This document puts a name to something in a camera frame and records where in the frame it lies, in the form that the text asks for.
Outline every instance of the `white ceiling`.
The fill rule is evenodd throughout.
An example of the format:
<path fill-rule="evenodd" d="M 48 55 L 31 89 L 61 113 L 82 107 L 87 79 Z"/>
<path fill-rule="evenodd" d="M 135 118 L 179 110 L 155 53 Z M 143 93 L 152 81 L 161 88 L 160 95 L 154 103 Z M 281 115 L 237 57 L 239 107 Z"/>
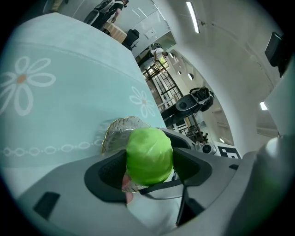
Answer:
<path fill-rule="evenodd" d="M 252 1 L 191 0 L 200 33 L 184 0 L 154 0 L 171 28 L 175 49 L 192 64 L 217 95 L 240 152 L 257 149 L 262 141 L 256 124 L 271 124 L 259 103 L 279 81 L 264 50 L 273 31 L 281 30 Z"/>
<path fill-rule="evenodd" d="M 171 52 L 173 53 L 174 58 L 168 56 L 166 60 L 173 68 L 175 73 L 177 73 L 177 71 L 180 71 L 182 73 L 180 76 L 173 77 L 175 83 L 179 86 L 180 89 L 181 87 L 179 84 L 179 80 L 182 80 L 182 82 L 188 88 L 206 86 L 207 88 L 212 90 L 210 86 L 206 83 L 206 81 L 204 81 L 204 78 L 201 76 L 198 70 L 194 66 L 192 66 L 185 58 L 183 58 L 183 56 L 179 52 L 177 52 L 176 50 L 171 50 Z M 190 80 L 190 78 L 188 77 L 188 73 L 192 73 L 194 75 L 193 80 Z M 189 89 L 185 91 L 182 89 L 182 93 L 184 95 L 188 92 Z M 209 132 L 211 133 L 213 141 L 219 142 L 219 139 L 221 138 L 225 140 L 227 144 L 234 145 L 229 123 L 217 97 L 214 99 L 213 106 L 208 111 L 202 112 L 202 116 L 207 124 L 207 127 L 209 128 Z"/>

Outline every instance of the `person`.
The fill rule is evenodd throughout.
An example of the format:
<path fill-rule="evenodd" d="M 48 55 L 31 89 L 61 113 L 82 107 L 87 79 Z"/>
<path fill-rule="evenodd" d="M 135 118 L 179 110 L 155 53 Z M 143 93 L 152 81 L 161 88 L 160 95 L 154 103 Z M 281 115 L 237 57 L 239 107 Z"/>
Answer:
<path fill-rule="evenodd" d="M 112 22 L 115 22 L 117 20 L 117 17 L 120 15 L 123 7 L 127 7 L 127 3 L 129 0 L 117 0 L 114 2 L 114 5 L 111 6 L 106 12 L 102 9 L 107 7 L 108 4 L 111 4 L 114 0 L 103 0 L 100 4 L 100 7 L 98 8 L 99 16 L 97 19 L 92 23 L 92 26 L 101 29 L 103 25 L 108 21 L 108 19 L 113 15 Z"/>
<path fill-rule="evenodd" d="M 162 56 L 168 56 L 168 52 L 165 52 L 162 48 L 156 48 L 149 51 L 137 64 L 140 67 L 143 63 L 145 63 L 150 58 L 154 58 L 154 60 L 158 60 Z"/>
<path fill-rule="evenodd" d="M 184 112 L 177 110 L 175 104 L 164 110 L 161 113 L 161 116 L 167 127 L 181 121 L 193 113 L 197 113 L 198 111 L 205 112 L 212 106 L 215 94 L 212 91 L 209 91 L 208 88 L 193 88 L 189 93 L 198 99 L 198 104 L 193 110 L 189 109 Z"/>
<path fill-rule="evenodd" d="M 50 9 L 50 13 L 54 13 L 54 12 L 58 12 L 59 11 L 59 7 L 61 5 L 61 3 L 63 2 L 63 0 L 53 0 L 53 4 L 51 6 Z"/>
<path fill-rule="evenodd" d="M 201 134 L 196 133 L 194 141 L 195 142 L 200 142 L 200 141 L 202 141 L 202 137 L 203 137 L 203 132 L 201 132 Z"/>

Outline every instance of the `flower pattern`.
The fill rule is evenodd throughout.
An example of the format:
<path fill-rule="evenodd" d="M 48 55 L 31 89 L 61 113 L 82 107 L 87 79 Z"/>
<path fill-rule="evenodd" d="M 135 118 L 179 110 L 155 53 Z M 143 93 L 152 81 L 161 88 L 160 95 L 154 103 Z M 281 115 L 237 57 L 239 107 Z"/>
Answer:
<path fill-rule="evenodd" d="M 142 116 L 146 118 L 148 117 L 148 113 L 150 113 L 150 115 L 152 116 L 155 116 L 155 112 L 153 111 L 154 104 L 151 101 L 147 100 L 146 92 L 142 91 L 140 93 L 135 87 L 132 87 L 132 90 L 135 95 L 131 95 L 129 99 L 132 103 L 136 105 L 141 105 L 140 111 L 142 113 Z"/>
<path fill-rule="evenodd" d="M 20 57 L 14 65 L 15 72 L 5 72 L 0 75 L 0 78 L 7 77 L 8 80 L 1 79 L 0 88 L 4 88 L 4 90 L 0 93 L 0 99 L 4 97 L 6 94 L 6 100 L 4 101 L 2 107 L 0 108 L 0 115 L 5 111 L 7 108 L 9 101 L 14 97 L 14 108 L 18 115 L 26 116 L 28 115 L 32 108 L 33 108 L 33 94 L 28 86 L 28 84 L 36 86 L 36 87 L 48 87 L 52 85 L 56 77 L 49 73 L 37 73 L 40 70 L 44 69 L 51 63 L 51 59 L 49 58 L 42 58 L 34 62 L 31 66 L 29 57 L 23 56 Z M 22 100 L 21 93 L 24 92 L 28 103 L 25 109 L 23 109 L 20 105 L 20 101 Z"/>
<path fill-rule="evenodd" d="M 39 149 L 37 147 L 31 147 L 30 149 L 26 150 L 24 148 L 16 148 L 13 150 L 12 148 L 6 147 L 3 150 L 0 150 L 0 153 L 3 153 L 4 156 L 6 157 L 21 157 L 24 155 L 31 155 L 31 156 L 37 156 L 39 154 L 48 154 L 52 155 L 55 154 L 56 152 L 64 152 L 64 153 L 69 153 L 73 150 L 85 150 L 88 149 L 92 146 L 98 146 L 100 147 L 102 144 L 102 139 L 98 137 L 94 142 L 81 142 L 78 145 L 71 145 L 71 144 L 65 144 L 61 147 L 53 147 L 53 146 L 48 146 L 44 149 Z"/>

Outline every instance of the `black slot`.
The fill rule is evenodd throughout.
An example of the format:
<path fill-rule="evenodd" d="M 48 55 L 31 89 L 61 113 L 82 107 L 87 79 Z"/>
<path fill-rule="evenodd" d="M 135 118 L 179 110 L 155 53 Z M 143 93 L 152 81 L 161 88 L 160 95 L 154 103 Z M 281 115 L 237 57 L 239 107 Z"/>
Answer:
<path fill-rule="evenodd" d="M 179 123 L 176 123 L 176 125 L 181 125 L 181 124 L 184 124 L 184 119 L 181 120 Z M 170 139 L 171 146 L 173 148 L 187 148 L 187 149 L 191 149 L 191 146 L 188 144 L 188 142 L 186 142 L 186 140 L 181 139 L 178 136 L 176 136 L 174 134 L 171 134 L 169 132 L 165 132 L 164 130 L 163 130 L 163 132 Z"/>
<path fill-rule="evenodd" d="M 126 152 L 122 150 L 89 167 L 84 182 L 88 190 L 102 201 L 126 203 L 125 193 L 121 190 L 125 172 Z"/>
<path fill-rule="evenodd" d="M 239 168 L 239 166 L 236 165 L 236 164 L 232 164 L 232 165 L 229 166 L 229 168 L 231 168 L 231 169 L 233 169 L 233 170 L 236 171 Z"/>
<path fill-rule="evenodd" d="M 174 169 L 184 185 L 199 186 L 211 176 L 212 167 L 208 162 L 179 148 L 174 148 L 173 152 Z"/>
<path fill-rule="evenodd" d="M 144 195 L 144 194 L 148 194 L 148 193 L 157 191 L 159 189 L 167 189 L 167 188 L 174 187 L 174 186 L 177 186 L 180 184 L 182 184 L 180 179 L 171 180 L 169 182 L 155 184 L 155 185 L 150 186 L 146 189 L 141 189 L 141 190 L 139 190 L 139 192 L 141 195 Z"/>
<path fill-rule="evenodd" d="M 183 189 L 183 196 L 181 199 L 180 210 L 178 213 L 176 225 L 181 226 L 184 223 L 192 220 L 199 215 L 204 208 L 197 203 L 194 199 L 189 198 L 186 187 Z"/>
<path fill-rule="evenodd" d="M 60 194 L 46 192 L 34 206 L 34 211 L 42 216 L 45 220 L 48 220 L 51 212 L 53 211 Z"/>

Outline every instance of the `ceiling light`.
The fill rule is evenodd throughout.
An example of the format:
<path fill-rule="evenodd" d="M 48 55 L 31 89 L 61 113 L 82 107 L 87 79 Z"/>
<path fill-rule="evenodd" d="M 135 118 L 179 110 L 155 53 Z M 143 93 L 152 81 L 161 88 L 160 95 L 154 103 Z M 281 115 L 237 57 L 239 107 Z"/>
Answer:
<path fill-rule="evenodd" d="M 138 7 L 138 9 L 144 14 L 144 12 Z M 144 16 L 147 18 L 146 14 L 144 14 Z"/>
<path fill-rule="evenodd" d="M 194 79 L 194 75 L 193 74 L 188 73 L 188 76 L 189 76 L 190 80 L 193 80 Z"/>
<path fill-rule="evenodd" d="M 133 11 L 133 10 L 132 10 Z M 135 12 L 135 11 L 133 11 L 139 18 L 140 18 L 140 16 Z"/>
<path fill-rule="evenodd" d="M 199 26 L 198 26 L 198 22 L 197 22 L 197 17 L 195 15 L 195 10 L 194 10 L 194 7 L 193 7 L 193 4 L 191 2 L 186 2 L 186 5 L 188 6 L 189 8 L 189 13 L 190 13 L 190 16 L 192 17 L 193 19 L 193 23 L 194 23 L 194 27 L 195 27 L 195 31 L 197 33 L 199 33 Z"/>
<path fill-rule="evenodd" d="M 267 107 L 266 107 L 266 105 L 264 104 L 264 102 L 261 102 L 261 103 L 260 103 L 260 106 L 261 106 L 261 110 L 263 110 L 263 111 L 267 110 Z"/>

